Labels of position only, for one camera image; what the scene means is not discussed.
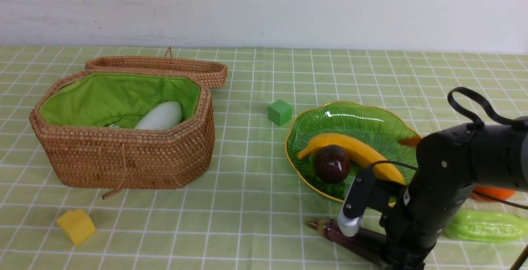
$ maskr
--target basket string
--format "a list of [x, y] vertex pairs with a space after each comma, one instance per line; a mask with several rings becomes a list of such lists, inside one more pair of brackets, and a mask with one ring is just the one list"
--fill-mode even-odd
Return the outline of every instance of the basket string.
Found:
[[172, 55], [172, 47], [168, 46], [167, 51], [165, 52], [165, 55], [163, 57], [167, 57], [167, 54], [170, 54], [170, 57], [174, 57], [174, 55]]
[[124, 143], [121, 145], [121, 150], [123, 152], [123, 175], [121, 176], [121, 181], [119, 182], [119, 184], [117, 185], [117, 187], [115, 189], [113, 189], [113, 190], [109, 191], [108, 193], [102, 195], [102, 199], [103, 200], [106, 200], [109, 197], [119, 193], [121, 191], [122, 187], [123, 187], [123, 183], [125, 182], [125, 177], [127, 176], [127, 161], [126, 161], [126, 157], [125, 157], [125, 144]]

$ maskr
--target white wall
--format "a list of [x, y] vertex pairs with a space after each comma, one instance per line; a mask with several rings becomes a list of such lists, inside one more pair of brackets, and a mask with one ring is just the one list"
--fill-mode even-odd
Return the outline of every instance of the white wall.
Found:
[[0, 0], [0, 45], [528, 52], [528, 0]]

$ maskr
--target green cube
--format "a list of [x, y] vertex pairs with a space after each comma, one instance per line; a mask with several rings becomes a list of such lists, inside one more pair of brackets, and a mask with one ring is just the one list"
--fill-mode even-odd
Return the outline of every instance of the green cube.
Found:
[[290, 119], [292, 119], [292, 113], [292, 105], [286, 103], [282, 99], [268, 105], [268, 119], [273, 121], [273, 123], [279, 127], [288, 123]]

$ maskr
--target tablecloth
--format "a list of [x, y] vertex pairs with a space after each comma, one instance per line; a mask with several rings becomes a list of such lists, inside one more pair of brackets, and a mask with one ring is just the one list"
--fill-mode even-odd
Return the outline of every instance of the tablecloth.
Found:
[[[177, 190], [108, 190], [64, 186], [28, 121], [50, 85], [106, 55], [163, 56], [166, 48], [0, 46], [0, 269], [316, 270], [371, 269], [317, 236], [304, 222], [337, 217], [341, 204], [312, 191], [285, 156], [290, 123], [268, 120], [283, 99], [294, 115], [335, 100], [383, 107], [420, 134], [468, 120], [446, 94], [466, 86], [502, 115], [528, 114], [528, 55], [384, 50], [173, 48], [176, 57], [229, 67], [213, 89], [217, 142], [210, 169]], [[490, 122], [483, 110], [459, 102]], [[526, 204], [526, 194], [511, 200]], [[97, 232], [74, 247], [57, 217], [81, 208]], [[468, 200], [464, 208], [525, 211]], [[379, 229], [377, 212], [366, 227]], [[508, 268], [528, 238], [507, 244], [441, 236], [428, 269]]]

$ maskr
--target orange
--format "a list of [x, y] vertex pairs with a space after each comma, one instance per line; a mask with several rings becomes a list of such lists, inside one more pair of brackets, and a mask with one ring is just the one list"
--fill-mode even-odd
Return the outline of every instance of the orange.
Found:
[[[476, 192], [489, 195], [491, 197], [496, 197], [496, 198], [498, 198], [500, 200], [507, 200], [507, 199], [509, 199], [511, 196], [513, 196], [515, 194], [515, 191], [511, 191], [509, 189], [496, 189], [494, 187], [483, 187], [481, 185], [477, 185], [477, 187], [475, 187], [474, 190]], [[481, 201], [481, 202], [495, 202], [492, 199], [489, 199], [487, 197], [483, 197], [481, 195], [477, 195], [475, 193], [472, 193], [471, 197], [473, 199], [475, 199], [477, 201]]]

